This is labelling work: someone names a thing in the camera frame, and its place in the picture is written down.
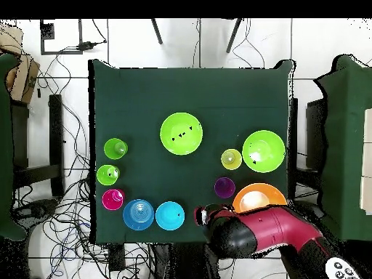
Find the pink cup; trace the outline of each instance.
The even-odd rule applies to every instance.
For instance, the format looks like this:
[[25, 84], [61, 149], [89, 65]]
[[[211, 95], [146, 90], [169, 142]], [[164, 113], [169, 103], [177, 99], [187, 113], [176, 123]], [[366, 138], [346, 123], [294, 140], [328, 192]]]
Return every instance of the pink cup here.
[[102, 196], [103, 206], [110, 211], [119, 209], [124, 202], [124, 191], [114, 188], [112, 190], [106, 190]]

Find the plastic cup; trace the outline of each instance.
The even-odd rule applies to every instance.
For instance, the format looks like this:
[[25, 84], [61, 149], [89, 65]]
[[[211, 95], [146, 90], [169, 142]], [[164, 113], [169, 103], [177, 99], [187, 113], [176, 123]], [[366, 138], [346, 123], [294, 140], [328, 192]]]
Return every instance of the plastic cup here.
[[203, 139], [203, 129], [195, 116], [189, 113], [173, 113], [160, 128], [163, 146], [175, 155], [194, 152]]
[[102, 185], [115, 184], [119, 176], [120, 171], [118, 167], [113, 165], [103, 165], [97, 170], [97, 179]]
[[124, 191], [114, 188], [112, 190], [106, 190], [102, 196], [103, 206], [110, 211], [119, 209], [124, 202]]
[[222, 165], [228, 170], [239, 168], [241, 161], [241, 154], [236, 149], [227, 149], [221, 156]]
[[287, 200], [276, 187], [266, 183], [254, 183], [245, 186], [232, 202], [237, 213], [251, 211], [269, 204], [285, 206]]
[[149, 228], [154, 221], [154, 216], [151, 204], [142, 199], [130, 201], [123, 211], [125, 224], [136, 231]]
[[109, 139], [103, 148], [110, 159], [119, 159], [128, 151], [128, 145], [118, 138]]
[[228, 177], [220, 177], [214, 184], [214, 192], [222, 199], [230, 198], [235, 192], [235, 184]]
[[257, 131], [244, 142], [242, 154], [244, 162], [252, 170], [271, 172], [282, 164], [286, 146], [276, 133]]
[[185, 220], [185, 211], [177, 202], [167, 201], [158, 207], [155, 218], [159, 227], [173, 231], [182, 226]]

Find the plastic bowl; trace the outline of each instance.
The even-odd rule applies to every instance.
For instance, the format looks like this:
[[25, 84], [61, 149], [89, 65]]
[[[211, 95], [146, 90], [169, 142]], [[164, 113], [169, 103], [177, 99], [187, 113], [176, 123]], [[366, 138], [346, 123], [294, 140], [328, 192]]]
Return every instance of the plastic bowl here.
[[185, 211], [177, 202], [167, 201], [158, 207], [155, 218], [159, 227], [173, 231], [182, 226], [185, 220]]
[[254, 183], [245, 186], [232, 202], [237, 213], [251, 211], [269, 204], [285, 206], [286, 197], [274, 186], [266, 183]]
[[244, 142], [242, 154], [244, 162], [252, 170], [271, 172], [282, 164], [286, 146], [276, 133], [257, 131]]
[[203, 129], [195, 116], [189, 113], [173, 113], [160, 128], [163, 146], [175, 155], [194, 152], [203, 139]]

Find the yellow cup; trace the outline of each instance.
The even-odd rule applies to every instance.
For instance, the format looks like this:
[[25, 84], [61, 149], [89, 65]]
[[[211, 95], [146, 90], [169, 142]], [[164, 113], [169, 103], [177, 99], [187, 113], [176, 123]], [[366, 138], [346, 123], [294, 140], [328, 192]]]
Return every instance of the yellow cup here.
[[221, 156], [222, 165], [228, 170], [235, 170], [241, 165], [241, 154], [236, 149], [227, 149]]

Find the orange bowl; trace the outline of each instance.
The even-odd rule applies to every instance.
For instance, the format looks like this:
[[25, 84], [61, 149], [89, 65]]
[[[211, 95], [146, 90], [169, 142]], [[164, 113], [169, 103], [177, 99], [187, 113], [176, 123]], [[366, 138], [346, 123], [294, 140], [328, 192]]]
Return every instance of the orange bowl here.
[[237, 213], [262, 208], [269, 204], [285, 206], [287, 200], [274, 186], [266, 183], [254, 183], [245, 186], [232, 202]]

